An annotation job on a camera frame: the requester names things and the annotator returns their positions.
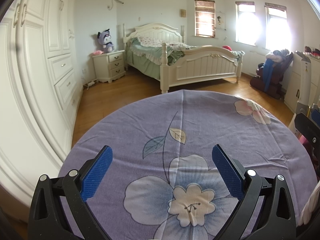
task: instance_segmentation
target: pink flower print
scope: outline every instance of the pink flower print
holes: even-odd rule
[[[241,99],[235,102],[236,111],[240,115],[251,115],[253,119],[262,124],[270,124],[271,119],[267,114],[267,111],[254,101],[250,99]]]

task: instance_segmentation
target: kuromi plush toy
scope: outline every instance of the kuromi plush toy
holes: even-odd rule
[[[98,42],[102,45],[105,53],[113,51],[113,43],[111,41],[110,29],[105,30],[104,32],[98,32]]]

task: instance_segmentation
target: yellow leaf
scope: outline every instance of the yellow leaf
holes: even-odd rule
[[[185,144],[186,142],[186,133],[178,128],[169,128],[170,135],[172,136],[173,139],[176,141]]]

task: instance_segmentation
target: blue textured pad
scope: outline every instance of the blue textured pad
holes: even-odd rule
[[[239,201],[242,200],[244,198],[243,178],[219,144],[212,149],[212,160],[217,166],[231,196],[236,197]]]
[[[320,113],[318,110],[313,110],[311,113],[311,118],[315,123],[320,126]]]
[[[107,147],[82,180],[81,197],[84,202],[96,193],[100,182],[112,163],[112,158],[112,149]]]

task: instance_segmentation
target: round table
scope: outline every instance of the round table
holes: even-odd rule
[[[113,240],[208,240],[237,203],[212,161],[216,144],[260,176],[284,175],[299,217],[317,184],[304,147],[261,106],[215,92],[180,90],[115,111],[76,143],[59,175],[109,145],[113,162],[87,203]]]

